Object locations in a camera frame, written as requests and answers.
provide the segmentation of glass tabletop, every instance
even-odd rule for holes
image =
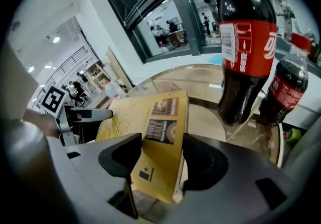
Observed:
[[[258,107],[265,94],[259,93],[253,104],[250,118],[244,124],[229,127],[223,124],[217,113],[217,105],[222,96],[222,80],[221,66],[186,65],[169,69],[145,80],[125,97],[185,90],[190,103],[188,133],[249,148],[280,166],[282,128],[280,125],[268,128],[256,121],[259,114]]]

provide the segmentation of bottle label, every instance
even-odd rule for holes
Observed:
[[[226,21],[219,27],[226,68],[252,77],[270,74],[276,45],[275,23]]]
[[[287,109],[293,109],[304,94],[304,92],[289,86],[277,74],[275,74],[269,90],[279,104]]]

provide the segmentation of cola bottle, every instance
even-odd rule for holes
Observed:
[[[276,45],[270,0],[217,0],[224,90],[218,113],[226,125],[245,122],[267,81]]]
[[[291,43],[290,53],[277,64],[273,81],[259,108],[258,121],[269,127],[281,123],[307,89],[306,56],[310,50],[310,41],[292,33]]]

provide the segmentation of red bottle cap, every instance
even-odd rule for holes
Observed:
[[[304,51],[310,52],[311,42],[308,38],[304,36],[292,33],[291,43]]]

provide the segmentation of book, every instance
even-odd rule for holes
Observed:
[[[96,141],[142,133],[141,155],[131,180],[141,192],[170,202],[182,171],[183,134],[188,125],[187,93],[174,91],[118,99],[109,109],[114,116],[101,123]]]

